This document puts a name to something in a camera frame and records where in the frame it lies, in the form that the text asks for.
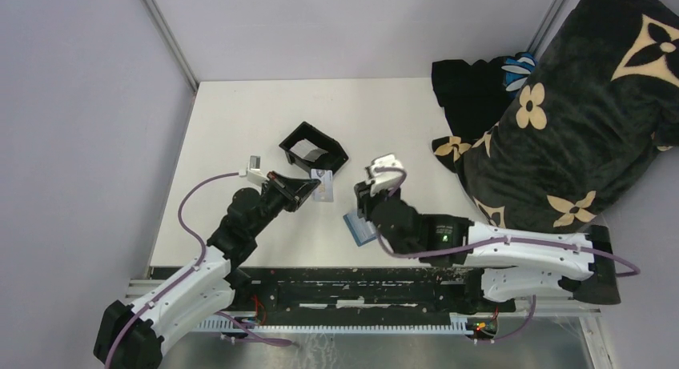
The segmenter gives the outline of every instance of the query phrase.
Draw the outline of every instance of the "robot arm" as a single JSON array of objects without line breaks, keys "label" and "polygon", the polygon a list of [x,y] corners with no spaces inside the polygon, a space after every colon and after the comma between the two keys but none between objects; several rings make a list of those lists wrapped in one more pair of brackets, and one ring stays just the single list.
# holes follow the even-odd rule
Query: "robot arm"
[{"label": "robot arm", "polygon": [[[469,284],[494,302],[564,293],[587,303],[620,302],[613,261],[584,252],[611,252],[607,228],[551,235],[451,215],[422,215],[400,199],[405,170],[393,154],[375,159],[366,170],[367,180],[354,187],[359,216],[376,225],[395,256],[419,258],[436,267],[482,268],[480,279]],[[451,248],[466,250],[437,253]]]},{"label": "robot arm", "polygon": [[[236,291],[249,284],[249,277],[238,267],[257,247],[255,237],[281,211],[299,209],[319,185],[317,180],[287,178],[274,171],[264,177],[254,167],[251,161],[247,177],[261,184],[261,193],[248,187],[234,194],[227,215],[207,240],[202,263],[194,259],[133,303],[115,301],[106,309],[94,345],[94,355],[102,363],[123,328],[136,318],[120,339],[110,368],[158,367],[179,339],[208,316],[229,307]],[[160,293],[162,297],[154,301]]]}]

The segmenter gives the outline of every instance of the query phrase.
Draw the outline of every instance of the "metal floor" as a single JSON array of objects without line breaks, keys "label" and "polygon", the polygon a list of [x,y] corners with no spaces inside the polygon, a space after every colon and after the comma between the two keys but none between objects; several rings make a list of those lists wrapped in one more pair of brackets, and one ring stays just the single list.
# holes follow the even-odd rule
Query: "metal floor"
[{"label": "metal floor", "polygon": [[[521,319],[500,319],[500,334]],[[577,319],[534,319],[518,336],[474,346],[459,335],[276,335],[299,347],[232,346],[218,334],[190,333],[161,369],[585,369],[592,368]]]}]

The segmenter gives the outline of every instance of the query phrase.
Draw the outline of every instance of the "metal frame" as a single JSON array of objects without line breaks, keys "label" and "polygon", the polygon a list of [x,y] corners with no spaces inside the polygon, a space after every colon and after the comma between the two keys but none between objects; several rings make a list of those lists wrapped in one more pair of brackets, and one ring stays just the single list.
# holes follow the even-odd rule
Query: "metal frame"
[{"label": "metal frame", "polygon": [[553,28],[556,16],[559,15],[559,12],[564,7],[565,1],[566,0],[552,1],[552,4],[549,5],[549,9],[547,9],[547,14],[545,14],[544,18],[542,18],[542,22],[540,23],[540,26],[537,28],[537,31],[535,32],[535,35],[533,36],[531,42],[528,44],[528,49],[526,49],[526,51],[535,54],[537,49],[540,46],[542,46],[542,43],[544,41],[545,36],[547,35],[547,32]]},{"label": "metal frame", "polygon": [[[412,325],[412,326],[255,326],[255,333],[292,333],[292,334],[348,334],[348,335],[473,335],[466,329],[467,317],[451,317],[450,325]],[[213,315],[198,324],[193,332],[242,333],[242,331],[221,316]]]},{"label": "metal frame", "polygon": [[175,59],[175,62],[177,62],[179,69],[182,71],[184,79],[186,79],[189,87],[195,93],[196,91],[198,91],[199,81],[195,77],[193,70],[189,66],[186,57],[184,57],[184,54],[181,48],[179,47],[179,44],[177,43],[177,39],[172,34],[172,30],[170,30],[170,27],[167,25],[167,21],[163,17],[163,13],[161,13],[160,9],[158,8],[158,3],[156,3],[155,0],[141,0],[141,1],[142,4],[144,5],[144,8],[147,10],[149,17],[151,17],[151,20],[153,21],[156,30],[158,30],[160,36],[163,38],[165,46],[170,51],[170,54],[172,54],[172,57]]},{"label": "metal frame", "polygon": [[606,345],[603,331],[601,330],[601,319],[580,317],[580,325],[594,369],[615,369],[616,366],[613,365],[611,352]]},{"label": "metal frame", "polygon": [[[145,295],[149,291],[152,291],[158,285],[163,283],[161,279],[132,279],[127,288],[127,293],[125,297],[126,303],[131,303],[134,299]],[[502,318],[524,318],[528,314],[528,309],[530,304],[528,300],[518,299],[516,301],[516,312],[514,313],[503,313],[500,315]],[[242,312],[229,312],[235,317],[251,317],[254,312],[242,311]],[[451,313],[451,320],[462,319],[467,317],[466,315],[458,315]],[[477,313],[473,317],[487,318],[491,317],[491,313]],[[542,319],[553,319],[557,317],[578,317],[580,320],[580,325],[582,328],[582,334],[585,337],[585,344],[589,351],[594,369],[616,369],[611,360],[611,354],[608,346],[605,343],[603,333],[601,330],[601,309],[598,305],[592,305],[588,303],[581,303],[566,297],[540,297],[537,300],[536,312],[534,317]],[[340,330],[340,332],[352,333],[354,332],[350,328],[346,331]],[[309,329],[309,332],[314,333],[313,328]],[[360,333],[361,330],[357,328],[355,332]],[[410,329],[399,330],[398,328],[392,328],[390,330],[392,334],[405,334],[411,335],[413,331]]]}]

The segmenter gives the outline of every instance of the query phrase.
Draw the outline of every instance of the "black fabric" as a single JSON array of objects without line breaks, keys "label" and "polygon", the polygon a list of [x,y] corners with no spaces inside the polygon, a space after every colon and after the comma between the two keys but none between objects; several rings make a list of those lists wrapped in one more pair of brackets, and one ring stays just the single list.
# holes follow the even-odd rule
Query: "black fabric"
[{"label": "black fabric", "polygon": [[497,125],[432,149],[490,223],[569,233],[679,142],[677,124],[679,17],[658,0],[581,0]]},{"label": "black fabric", "polygon": [[530,54],[519,53],[514,57],[502,56],[486,62],[479,60],[472,65],[461,59],[449,59],[432,64],[432,86],[439,106],[452,133],[461,138],[480,138],[495,125],[516,95],[516,89],[507,91],[508,83],[520,75],[508,74],[503,66],[525,65],[526,71],[534,67],[517,59]]}]

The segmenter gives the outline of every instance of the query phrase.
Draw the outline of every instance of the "beige flower pattern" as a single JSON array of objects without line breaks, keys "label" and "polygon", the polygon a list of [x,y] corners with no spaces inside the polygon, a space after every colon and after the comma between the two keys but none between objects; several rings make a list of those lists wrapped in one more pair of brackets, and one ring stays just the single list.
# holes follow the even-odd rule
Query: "beige flower pattern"
[{"label": "beige flower pattern", "polygon": [[[651,133],[651,139],[655,139],[655,138],[656,138],[656,133],[655,132]],[[672,149],[671,146],[656,146],[656,148],[659,151],[667,151],[667,150]]]},{"label": "beige flower pattern", "polygon": [[495,126],[498,126],[498,125],[500,125],[499,122],[496,123],[489,131],[485,132],[484,136],[479,138],[479,140],[476,141],[476,143],[474,145],[472,145],[472,147],[479,147],[479,146],[481,146],[482,143],[485,144],[486,154],[488,155],[488,157],[490,157],[490,140],[492,139],[492,130]]},{"label": "beige flower pattern", "polygon": [[434,154],[438,156],[448,155],[452,152],[452,161],[455,162],[460,159],[460,156],[467,150],[471,149],[472,145],[468,143],[462,143],[462,138],[450,136],[448,137],[448,143],[439,146]]},{"label": "beige flower pattern", "polygon": [[553,195],[548,195],[547,200],[552,207],[563,213],[557,221],[554,222],[554,227],[566,227],[573,223],[574,219],[578,219],[583,223],[588,223],[596,217],[586,209],[592,205],[594,198],[597,196],[596,191],[590,191],[583,199],[576,203],[571,203],[567,199],[560,199]]},{"label": "beige flower pattern", "polygon": [[516,123],[525,129],[530,123],[534,128],[543,130],[547,126],[547,115],[540,107],[544,101],[544,86],[536,83],[532,87],[527,85],[519,95],[521,107],[516,112]]},{"label": "beige flower pattern", "polygon": [[[479,208],[479,210],[484,213],[485,217],[488,219],[488,223],[494,227],[507,227],[504,225],[504,207],[489,207],[488,205],[481,203],[481,201],[476,198],[474,198],[474,203]],[[499,220],[496,221],[493,219],[493,215],[498,215]]]},{"label": "beige flower pattern", "polygon": [[[668,66],[668,57],[674,56],[677,50],[676,41],[679,40],[679,29],[665,25],[660,21],[650,18],[648,15],[641,15],[641,31],[629,48],[627,54],[622,58],[620,65],[617,66],[611,81],[627,75],[645,75],[659,78],[679,87],[679,74],[676,68],[674,73]],[[658,55],[651,56],[651,62],[643,63],[635,61],[638,54],[649,54],[655,51]]]}]

